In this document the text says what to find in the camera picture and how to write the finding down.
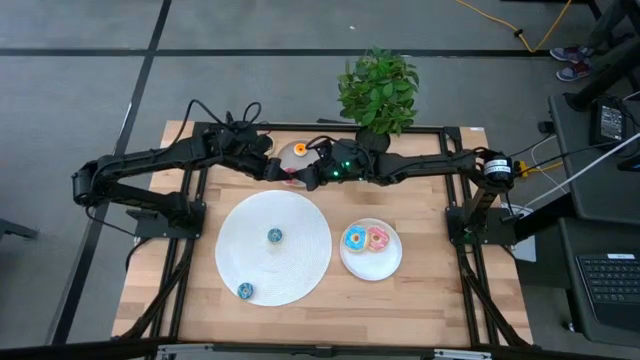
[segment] pink donut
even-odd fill
[[[369,238],[368,249],[370,251],[382,251],[389,245],[389,235],[377,226],[367,229],[367,237]]]
[[[298,169],[294,169],[294,168],[286,168],[286,169],[283,169],[283,170],[284,170],[284,171],[286,171],[286,172],[288,172],[289,174],[291,174],[291,173],[294,173],[294,172],[298,171]],[[296,179],[289,179],[289,180],[285,180],[285,181],[283,181],[283,183],[284,183],[285,185],[296,185],[296,184],[298,183],[298,180],[296,180]]]

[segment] blue donut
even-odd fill
[[[238,296],[240,296],[241,299],[248,299],[251,297],[251,295],[253,295],[253,285],[249,284],[249,283],[242,283],[240,284],[240,286],[238,286]]]
[[[354,225],[344,234],[344,244],[351,251],[362,251],[367,247],[367,231],[362,226]]]
[[[271,229],[267,234],[267,239],[273,244],[277,244],[282,240],[282,230],[280,229]]]

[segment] floor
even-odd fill
[[[542,38],[562,8],[558,3],[471,2],[526,29],[532,43]],[[598,1],[602,9],[607,3]],[[509,29],[453,0],[173,1],[164,28],[157,28],[161,36],[153,38],[162,5],[162,0],[0,3],[0,118],[5,119],[0,133],[0,217],[40,230],[35,241],[7,236],[0,243],[0,348],[49,341],[88,224],[72,202],[70,175],[84,162],[114,150],[125,119],[128,124],[135,121],[127,147],[135,151],[157,146],[165,121],[181,118],[194,97],[218,114],[240,114],[257,100],[263,105],[261,120],[270,122],[339,117],[335,76],[343,70],[345,56],[283,51],[278,56],[205,52],[145,58],[143,52],[118,56],[117,50],[157,46],[335,53],[374,44],[505,50],[467,57],[436,51],[409,61],[417,66],[422,85],[416,98],[417,123],[481,126],[491,147],[507,153],[542,138],[536,123],[548,119],[547,96],[587,84],[557,81],[554,72],[563,64],[549,57],[523,57],[522,44]],[[543,48],[582,41],[594,22],[588,6],[573,5]],[[31,51],[44,48],[62,50]],[[610,92],[624,96],[632,91],[623,80]],[[193,118],[205,120],[203,113]],[[550,141],[536,156],[544,159],[557,152]],[[532,161],[526,153],[521,159]],[[560,181],[561,172],[550,175]],[[148,181],[146,176],[130,183],[146,186]],[[553,186],[542,176],[532,176],[517,185],[511,200],[524,204]],[[117,206],[110,207],[107,220],[128,229],[134,225]],[[131,245],[129,237],[103,229],[70,342],[109,337]],[[589,343],[565,331],[560,324],[568,318],[568,309],[561,291],[533,286],[523,291],[534,340],[543,348],[640,357],[638,349]]]

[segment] shoe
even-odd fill
[[[558,70],[556,76],[562,81],[574,81],[589,76],[593,69],[588,61],[589,59],[585,59],[585,61],[581,61],[568,68]]]
[[[553,48],[549,50],[551,56],[559,61],[570,61],[574,64],[584,61],[593,51],[584,46],[572,46],[568,48]]]

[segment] wooden table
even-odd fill
[[[167,123],[162,146],[175,137],[179,122]],[[188,123],[183,137],[191,135]],[[482,128],[461,128],[465,148],[487,146]],[[276,151],[289,142],[311,139],[314,132],[274,131]],[[352,137],[352,133],[332,133]],[[440,153],[438,136],[392,136],[389,152],[405,156]],[[150,189],[178,191],[181,170],[154,174]],[[192,180],[195,186],[197,176]],[[222,282],[214,249],[224,219],[240,201],[260,191],[297,192],[322,211],[333,237],[329,268],[304,298],[280,307],[262,307],[239,299]],[[462,192],[457,186],[457,197]],[[329,184],[316,191],[281,183],[257,182],[232,170],[209,169],[204,195],[206,223],[196,241],[180,324],[179,339],[198,342],[335,344],[387,346],[468,346],[460,273],[444,218],[448,204],[444,177],[413,178],[388,187],[369,183]],[[400,235],[402,263],[390,278],[367,282],[342,264],[339,239],[360,218],[381,219]],[[167,240],[152,240],[131,259],[113,334],[122,334],[142,314],[158,290]],[[512,258],[498,246],[483,246],[491,296],[518,334],[531,341],[518,274]],[[172,300],[161,334],[168,333]],[[480,335],[487,341],[482,306],[475,299]]]

